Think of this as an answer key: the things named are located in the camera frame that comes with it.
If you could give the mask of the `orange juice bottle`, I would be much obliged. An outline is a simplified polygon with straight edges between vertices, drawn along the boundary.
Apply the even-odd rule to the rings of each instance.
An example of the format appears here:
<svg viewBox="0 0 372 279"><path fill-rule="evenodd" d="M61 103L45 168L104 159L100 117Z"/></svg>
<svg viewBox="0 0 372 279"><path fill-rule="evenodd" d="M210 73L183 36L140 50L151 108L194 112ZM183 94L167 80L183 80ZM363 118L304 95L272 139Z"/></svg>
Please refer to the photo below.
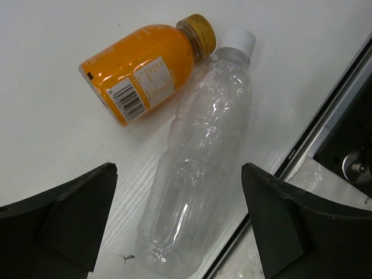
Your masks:
<svg viewBox="0 0 372 279"><path fill-rule="evenodd" d="M126 126L174 95L216 47L205 17L142 27L79 65L113 117Z"/></svg>

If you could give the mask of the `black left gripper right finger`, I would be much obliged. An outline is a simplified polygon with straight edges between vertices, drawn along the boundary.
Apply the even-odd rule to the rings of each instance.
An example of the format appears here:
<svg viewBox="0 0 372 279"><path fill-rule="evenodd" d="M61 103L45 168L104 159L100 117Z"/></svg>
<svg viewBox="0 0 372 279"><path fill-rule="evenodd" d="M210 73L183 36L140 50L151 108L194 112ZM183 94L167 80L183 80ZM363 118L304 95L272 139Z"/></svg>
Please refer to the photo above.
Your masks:
<svg viewBox="0 0 372 279"><path fill-rule="evenodd" d="M371 211L329 201L252 163L242 187L266 278L370 278Z"/></svg>

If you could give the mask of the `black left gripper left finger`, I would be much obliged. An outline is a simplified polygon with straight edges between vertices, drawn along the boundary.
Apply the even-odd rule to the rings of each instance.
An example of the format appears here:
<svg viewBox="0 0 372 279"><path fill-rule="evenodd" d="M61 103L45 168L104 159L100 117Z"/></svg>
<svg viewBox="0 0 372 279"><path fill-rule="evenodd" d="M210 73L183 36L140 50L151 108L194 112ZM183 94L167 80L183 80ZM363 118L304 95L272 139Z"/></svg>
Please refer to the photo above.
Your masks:
<svg viewBox="0 0 372 279"><path fill-rule="evenodd" d="M1 206L1 278L87 278L94 271L117 184L105 163Z"/></svg>

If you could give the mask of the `clear bottle white cap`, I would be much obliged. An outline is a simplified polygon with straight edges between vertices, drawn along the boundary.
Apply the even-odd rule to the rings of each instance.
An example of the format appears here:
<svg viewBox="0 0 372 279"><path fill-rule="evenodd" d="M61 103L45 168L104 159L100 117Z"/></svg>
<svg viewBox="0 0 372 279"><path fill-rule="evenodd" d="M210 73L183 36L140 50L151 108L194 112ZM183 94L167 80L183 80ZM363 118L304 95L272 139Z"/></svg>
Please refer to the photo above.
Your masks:
<svg viewBox="0 0 372 279"><path fill-rule="evenodd" d="M137 258L159 276L194 274L222 227L251 113L255 42L244 28L227 30L181 97L137 228Z"/></svg>

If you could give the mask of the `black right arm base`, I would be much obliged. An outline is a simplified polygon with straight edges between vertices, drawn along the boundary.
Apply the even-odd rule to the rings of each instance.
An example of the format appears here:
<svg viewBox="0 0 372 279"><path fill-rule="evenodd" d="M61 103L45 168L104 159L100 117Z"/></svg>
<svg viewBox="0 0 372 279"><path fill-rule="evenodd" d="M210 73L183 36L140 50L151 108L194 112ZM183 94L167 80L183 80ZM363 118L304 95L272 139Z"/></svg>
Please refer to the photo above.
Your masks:
<svg viewBox="0 0 372 279"><path fill-rule="evenodd" d="M314 159L371 197L371 84L356 95Z"/></svg>

